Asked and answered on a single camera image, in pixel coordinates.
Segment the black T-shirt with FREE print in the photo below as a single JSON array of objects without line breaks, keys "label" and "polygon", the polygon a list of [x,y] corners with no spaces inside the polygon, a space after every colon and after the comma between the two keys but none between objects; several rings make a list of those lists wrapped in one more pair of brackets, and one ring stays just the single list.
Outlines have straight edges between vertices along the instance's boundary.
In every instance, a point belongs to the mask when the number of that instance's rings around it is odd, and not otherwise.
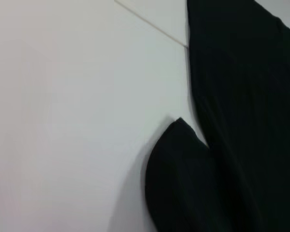
[{"label": "black T-shirt with FREE print", "polygon": [[290,232],[290,28],[256,0],[187,0],[190,86],[154,146],[145,199],[158,232]]}]

